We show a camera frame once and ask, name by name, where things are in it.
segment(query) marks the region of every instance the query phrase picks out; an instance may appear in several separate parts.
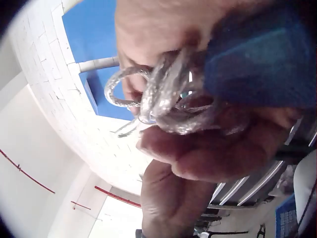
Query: cable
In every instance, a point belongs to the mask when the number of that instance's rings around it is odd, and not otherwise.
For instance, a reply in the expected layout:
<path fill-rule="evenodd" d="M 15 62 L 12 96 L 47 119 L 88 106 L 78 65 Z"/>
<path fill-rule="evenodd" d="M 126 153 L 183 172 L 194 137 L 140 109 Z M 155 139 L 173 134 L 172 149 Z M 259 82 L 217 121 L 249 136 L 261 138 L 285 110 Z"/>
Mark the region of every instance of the cable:
<path fill-rule="evenodd" d="M 134 120 L 115 132 L 118 137 L 130 135 L 140 123 L 153 124 L 153 121 L 164 131 L 180 135 L 199 130 L 220 129 L 215 125 L 215 117 L 230 105 L 218 99 L 208 102 L 208 105 L 193 105 L 193 102 L 199 102 L 199 99 L 206 95 L 202 89 L 203 84 L 200 83 L 202 80 L 188 80 L 188 65 L 192 54 L 192 49 L 187 48 L 180 50 L 177 55 L 165 53 L 153 70 L 138 65 L 128 67 L 110 77 L 104 88 L 108 102 L 118 107 L 140 108 Z M 135 74 L 147 80 L 141 100 L 116 98 L 113 92 L 118 83 L 125 77 Z M 188 91 L 193 93 L 179 100 L 180 95 Z M 226 130 L 226 135 L 242 131 L 249 124 L 249 115 L 246 112 L 235 116 L 242 118 L 242 121 Z"/>

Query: white wall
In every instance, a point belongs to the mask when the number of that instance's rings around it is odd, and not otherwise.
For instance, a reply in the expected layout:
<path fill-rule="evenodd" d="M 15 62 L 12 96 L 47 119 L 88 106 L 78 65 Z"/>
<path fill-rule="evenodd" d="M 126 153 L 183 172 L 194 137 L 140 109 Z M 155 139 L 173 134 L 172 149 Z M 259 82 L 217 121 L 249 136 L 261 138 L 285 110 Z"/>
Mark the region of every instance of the white wall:
<path fill-rule="evenodd" d="M 0 90 L 20 72 L 20 64 L 16 59 L 9 37 L 5 35 L 0 44 Z"/>
<path fill-rule="evenodd" d="M 107 197 L 94 186 L 109 191 L 111 185 L 56 134 L 29 86 L 0 111 L 0 123 L 0 149 L 55 192 L 36 184 L 0 155 L 0 213 L 9 229 L 18 238 L 88 237 Z"/>
<path fill-rule="evenodd" d="M 0 155 L 1 216 L 17 237 L 45 237 L 84 162 L 49 125 L 29 87 L 3 108 L 0 124 L 0 148 L 24 171 L 56 192 L 39 186 Z"/>
<path fill-rule="evenodd" d="M 87 238 L 98 217 L 98 214 L 106 200 L 107 195 L 95 189 L 95 186 L 109 191 L 111 185 L 100 179 L 90 170 L 87 176 L 87 169 L 83 169 L 78 174 L 74 184 L 82 184 L 85 180 L 84 187 L 72 186 L 69 190 L 68 199 L 61 207 L 59 214 L 48 235 L 49 238 Z M 70 199 L 78 204 L 86 206 L 91 210 L 82 208 L 70 203 Z"/>

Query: fingernail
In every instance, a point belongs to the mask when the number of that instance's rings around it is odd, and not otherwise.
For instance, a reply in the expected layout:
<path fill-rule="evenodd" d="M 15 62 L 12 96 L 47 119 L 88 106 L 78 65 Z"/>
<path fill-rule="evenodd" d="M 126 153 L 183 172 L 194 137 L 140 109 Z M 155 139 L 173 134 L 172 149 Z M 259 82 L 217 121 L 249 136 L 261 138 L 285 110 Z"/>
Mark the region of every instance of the fingernail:
<path fill-rule="evenodd" d="M 137 148 L 139 151 L 141 151 L 143 154 L 146 154 L 146 155 L 148 155 L 148 156 L 153 156 L 152 153 L 151 153 L 149 150 L 145 149 L 145 148 L 142 146 L 142 139 L 140 139 L 140 140 L 137 142 L 136 148 Z"/>
<path fill-rule="evenodd" d="M 139 137 L 141 138 L 143 136 L 144 130 L 139 131 Z"/>

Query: wrist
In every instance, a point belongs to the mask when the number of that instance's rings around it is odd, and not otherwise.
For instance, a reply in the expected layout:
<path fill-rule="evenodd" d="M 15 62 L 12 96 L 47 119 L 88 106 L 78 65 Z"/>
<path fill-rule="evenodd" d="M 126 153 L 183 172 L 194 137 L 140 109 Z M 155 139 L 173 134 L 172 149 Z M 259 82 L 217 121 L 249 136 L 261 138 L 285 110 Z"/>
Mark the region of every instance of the wrist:
<path fill-rule="evenodd" d="M 142 233 L 146 238 L 187 238 L 193 235 L 194 226 L 185 227 L 169 221 L 143 218 Z"/>

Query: blue wall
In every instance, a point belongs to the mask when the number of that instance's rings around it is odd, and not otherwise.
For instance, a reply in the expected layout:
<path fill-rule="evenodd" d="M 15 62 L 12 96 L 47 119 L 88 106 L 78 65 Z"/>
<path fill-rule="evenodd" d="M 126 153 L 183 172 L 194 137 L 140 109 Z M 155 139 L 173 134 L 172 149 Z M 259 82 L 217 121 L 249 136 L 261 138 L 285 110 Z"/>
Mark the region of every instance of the blue wall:
<path fill-rule="evenodd" d="M 63 16 L 76 63 L 117 55 L 115 7 L 115 0 L 84 0 Z M 108 103 L 103 94 L 107 80 L 118 70 L 119 67 L 112 67 L 80 73 L 79 76 L 97 115 L 132 120 L 130 111 Z M 114 95 L 124 98 L 121 84 L 115 88 Z"/>

